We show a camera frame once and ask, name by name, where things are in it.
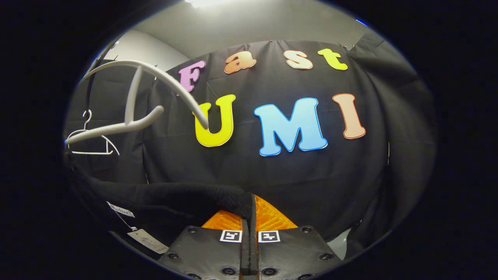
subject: clothing tag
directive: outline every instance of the clothing tag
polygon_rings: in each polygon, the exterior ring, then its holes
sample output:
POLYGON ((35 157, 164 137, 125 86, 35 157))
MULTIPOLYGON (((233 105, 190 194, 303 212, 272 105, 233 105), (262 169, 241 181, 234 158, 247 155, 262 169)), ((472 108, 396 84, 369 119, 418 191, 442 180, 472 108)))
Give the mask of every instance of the clothing tag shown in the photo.
POLYGON ((157 239, 153 238, 150 234, 148 234, 145 230, 137 230, 134 232, 129 232, 129 236, 133 239, 137 240, 140 244, 146 246, 147 248, 153 250, 158 254, 164 254, 168 251, 168 247, 157 239))
POLYGON ((124 209, 124 208, 121 208, 121 207, 118 207, 116 205, 112 205, 111 203, 109 203, 109 201, 106 201, 106 202, 107 202, 107 204, 109 204, 109 207, 111 209, 113 209, 114 211, 119 212, 121 214, 125 214, 125 215, 130 216, 130 217, 135 217, 135 215, 133 215, 133 213, 131 211, 124 209))

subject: white clothes hanger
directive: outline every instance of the white clothes hanger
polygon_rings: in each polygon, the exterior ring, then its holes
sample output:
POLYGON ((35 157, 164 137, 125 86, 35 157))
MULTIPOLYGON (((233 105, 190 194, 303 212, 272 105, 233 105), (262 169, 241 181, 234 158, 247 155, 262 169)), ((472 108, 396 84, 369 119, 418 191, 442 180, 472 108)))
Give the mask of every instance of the white clothes hanger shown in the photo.
POLYGON ((96 129, 83 131, 79 134, 68 137, 64 141, 66 145, 95 137, 100 137, 102 135, 111 135, 111 134, 125 133, 131 131, 138 131, 154 123, 155 120, 157 120, 157 118, 159 118, 159 116, 164 112, 164 108, 161 105, 156 106, 147 116, 143 117, 142 119, 138 121, 133 120, 136 94, 138 91, 138 85, 140 83, 143 71, 156 76, 157 79, 159 79, 160 81, 166 83, 168 86, 173 88, 177 92, 177 95, 179 95, 183 99, 183 101, 187 104, 187 106, 192 110, 194 115, 201 123, 202 127, 204 127, 205 129, 208 128, 208 119, 204 116, 204 113, 199 107, 199 104, 195 101, 192 95, 187 90, 185 90, 185 88, 169 74, 148 63, 136 60, 119 60, 119 61, 108 62, 88 72, 80 80, 78 84, 80 84, 85 79, 89 78, 92 74, 100 70, 118 65, 137 67, 128 91, 126 108, 124 110, 124 123, 108 125, 96 129))
MULTIPOLYGON (((87 123, 92 119, 92 110, 88 110, 88 114, 89 114, 89 117, 88 117, 88 120, 86 120, 85 124, 83 125, 83 129, 71 132, 67 136, 67 138, 71 137, 71 135, 73 135, 75 133, 80 133, 80 132, 83 132, 83 131, 88 131, 87 130, 87 123)), ((118 155, 120 154, 120 152, 118 151, 118 148, 116 148, 116 146, 111 142, 111 140, 109 140, 107 137, 105 137, 103 135, 101 135, 101 137, 106 140, 106 152, 71 151, 71 153, 75 153, 75 154, 112 154, 114 151, 113 150, 109 151, 109 144, 111 144, 113 146, 113 148, 116 150, 116 153, 118 155)))

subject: white ceiling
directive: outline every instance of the white ceiling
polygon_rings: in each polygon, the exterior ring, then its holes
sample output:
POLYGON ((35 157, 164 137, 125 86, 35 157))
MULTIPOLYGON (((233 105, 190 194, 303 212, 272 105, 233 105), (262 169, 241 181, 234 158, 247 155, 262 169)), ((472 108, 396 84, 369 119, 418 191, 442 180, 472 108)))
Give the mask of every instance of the white ceiling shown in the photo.
POLYGON ((351 47, 368 27, 317 0, 230 0, 194 8, 180 1, 137 24, 189 58, 265 40, 311 40, 351 47))

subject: letter m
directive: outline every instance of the letter m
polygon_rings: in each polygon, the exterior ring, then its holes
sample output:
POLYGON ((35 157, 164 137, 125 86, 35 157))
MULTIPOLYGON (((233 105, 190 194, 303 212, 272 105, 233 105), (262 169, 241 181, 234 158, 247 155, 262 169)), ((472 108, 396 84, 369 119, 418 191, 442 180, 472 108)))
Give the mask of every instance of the letter m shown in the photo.
POLYGON ((261 120, 263 134, 263 148, 259 150, 262 156, 277 155, 282 150, 276 144, 277 136, 287 151, 294 150, 297 134, 301 131, 300 150, 323 149, 327 140, 323 138, 315 98, 301 98, 296 101, 290 120, 273 104, 263 105, 254 110, 254 114, 261 120))

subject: orange gripper pad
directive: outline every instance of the orange gripper pad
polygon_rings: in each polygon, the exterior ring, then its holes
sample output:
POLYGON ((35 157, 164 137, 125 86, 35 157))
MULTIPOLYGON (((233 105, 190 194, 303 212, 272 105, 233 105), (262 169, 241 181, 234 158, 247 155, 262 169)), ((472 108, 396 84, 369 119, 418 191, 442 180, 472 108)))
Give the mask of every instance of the orange gripper pad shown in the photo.
POLYGON ((273 205, 255 195, 256 198, 256 231, 285 230, 297 226, 278 211, 273 205))
POLYGON ((214 230, 242 230, 242 218, 230 212, 220 210, 204 223, 202 227, 214 230))

